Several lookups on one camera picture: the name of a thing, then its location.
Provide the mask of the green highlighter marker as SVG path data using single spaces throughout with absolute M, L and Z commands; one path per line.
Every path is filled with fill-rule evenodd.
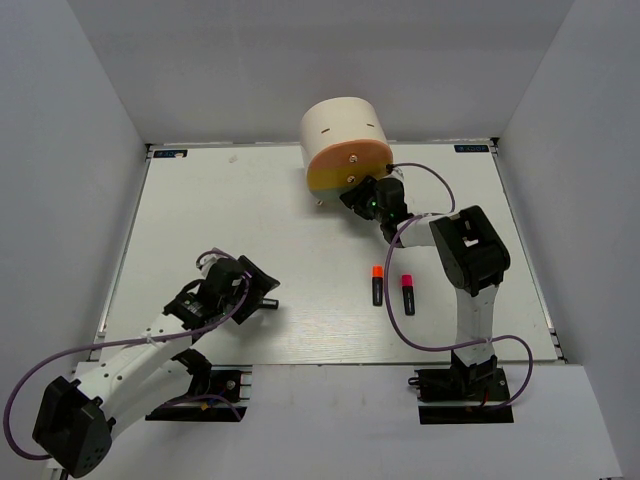
M 277 310 L 279 308 L 279 301 L 277 299 L 263 298 L 261 307 L 268 310 Z

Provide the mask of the cream round drawer container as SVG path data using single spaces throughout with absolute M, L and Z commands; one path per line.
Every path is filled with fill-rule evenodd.
M 371 103 L 336 97 L 309 108 L 300 121 L 306 184 L 316 200 L 331 202 L 365 177 L 387 175 L 393 153 Z

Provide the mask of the orange highlighter marker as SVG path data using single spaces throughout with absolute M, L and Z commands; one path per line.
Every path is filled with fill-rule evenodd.
M 381 307 L 384 303 L 384 268 L 374 265 L 371 272 L 372 305 Z

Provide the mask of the pink highlighter marker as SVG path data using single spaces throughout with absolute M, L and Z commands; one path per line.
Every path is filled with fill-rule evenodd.
M 404 313 L 406 316 L 414 316 L 416 313 L 414 283 L 410 274 L 401 276 L 401 290 Z

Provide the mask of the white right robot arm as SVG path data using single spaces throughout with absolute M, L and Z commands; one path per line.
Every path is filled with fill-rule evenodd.
M 433 247 L 456 294 L 456 340 L 451 346 L 428 347 L 411 341 L 400 330 L 383 282 L 387 314 L 398 337 L 413 349 L 451 353 L 458 367 L 451 374 L 453 390 L 472 399 L 488 385 L 488 372 L 497 365 L 493 346 L 494 304 L 499 285 L 511 265 L 510 254 L 479 206 L 457 213 L 412 214 L 405 203 L 404 184 L 388 176 L 370 176 L 340 196 L 342 203 L 365 220 L 380 224 L 389 249 L 384 266 L 396 248 Z

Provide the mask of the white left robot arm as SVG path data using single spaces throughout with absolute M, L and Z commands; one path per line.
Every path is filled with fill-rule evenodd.
M 212 251 L 197 267 L 200 278 L 135 341 L 78 378 L 58 377 L 46 387 L 33 438 L 71 477 L 92 472 L 137 420 L 172 400 L 205 396 L 212 364 L 196 343 L 228 320 L 244 322 L 280 285 L 246 256 Z

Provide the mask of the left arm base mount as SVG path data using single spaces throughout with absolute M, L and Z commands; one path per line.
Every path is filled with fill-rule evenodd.
M 188 389 L 145 417 L 146 421 L 237 423 L 248 408 L 251 366 L 213 367 L 193 377 Z

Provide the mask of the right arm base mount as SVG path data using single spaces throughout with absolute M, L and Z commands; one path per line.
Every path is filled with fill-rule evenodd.
M 492 379 L 470 393 L 454 386 L 449 369 L 416 370 L 407 381 L 416 390 L 421 425 L 513 424 L 511 406 L 496 409 L 510 399 L 505 372 L 498 368 Z

